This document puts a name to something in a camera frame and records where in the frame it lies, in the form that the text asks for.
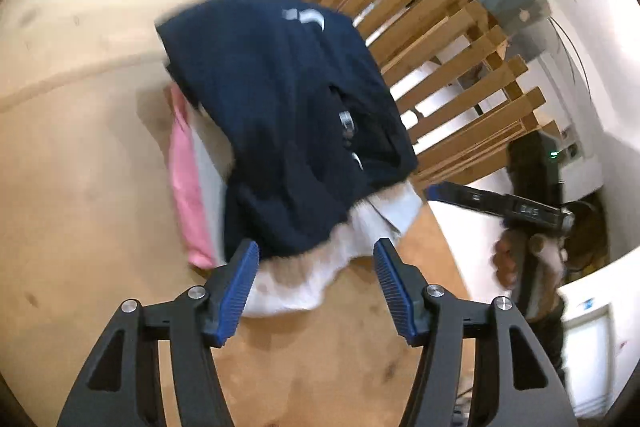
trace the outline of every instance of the digital display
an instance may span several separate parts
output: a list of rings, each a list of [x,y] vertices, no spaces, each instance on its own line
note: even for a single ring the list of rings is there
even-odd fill
[[[556,214],[546,208],[535,206],[534,204],[523,203],[522,201],[515,201],[513,205],[513,212],[523,217],[530,217],[537,221],[544,221],[546,223],[554,224],[556,222]]]

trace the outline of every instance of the navy blue shirt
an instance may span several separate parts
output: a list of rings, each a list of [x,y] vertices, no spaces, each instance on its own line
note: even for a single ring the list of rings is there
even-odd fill
[[[356,201],[417,166],[396,104],[348,17],[302,0],[209,0],[158,33],[172,77],[234,150],[228,259],[245,237],[262,258],[316,247]],[[345,111],[353,139],[340,121]]]

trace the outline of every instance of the pile of clothes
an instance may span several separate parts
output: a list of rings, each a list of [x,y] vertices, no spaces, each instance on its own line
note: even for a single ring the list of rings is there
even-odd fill
[[[407,230],[417,160],[348,17],[302,0],[209,0],[158,33],[189,260],[210,269],[253,239],[245,315],[315,308],[351,259]]]

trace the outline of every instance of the white wall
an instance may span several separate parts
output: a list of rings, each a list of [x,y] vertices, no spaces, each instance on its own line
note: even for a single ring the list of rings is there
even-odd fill
[[[499,194],[511,190],[511,182],[504,169],[470,186]],[[431,201],[429,206],[447,239],[469,296],[474,301],[488,303],[498,295],[507,295],[508,292],[495,280],[491,264],[494,244],[504,230],[501,220],[438,201]]]
[[[560,288],[566,300],[562,320],[570,321],[609,305],[613,319],[614,400],[640,359],[640,249],[597,272]],[[584,363],[599,363],[585,357]]]
[[[640,245],[640,6],[636,0],[550,2],[578,48],[602,126],[592,127],[593,145],[602,165],[610,253],[617,259]],[[584,98],[579,103],[590,110]]]

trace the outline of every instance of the person's hand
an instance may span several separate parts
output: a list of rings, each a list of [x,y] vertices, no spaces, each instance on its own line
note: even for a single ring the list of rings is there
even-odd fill
[[[508,234],[503,233],[502,237],[494,245],[494,256],[491,263],[495,267],[495,278],[506,290],[513,288],[516,283],[516,262],[511,257],[511,241]]]
[[[513,289],[518,277],[517,265],[512,251],[527,251],[527,255],[535,255],[542,265],[541,290],[537,293],[536,302],[530,303],[527,320],[537,320],[548,314],[558,303],[556,288],[562,280],[564,267],[559,242],[553,237],[537,233],[528,238],[520,230],[505,230],[494,245],[491,262],[495,267],[495,278],[506,290]]]

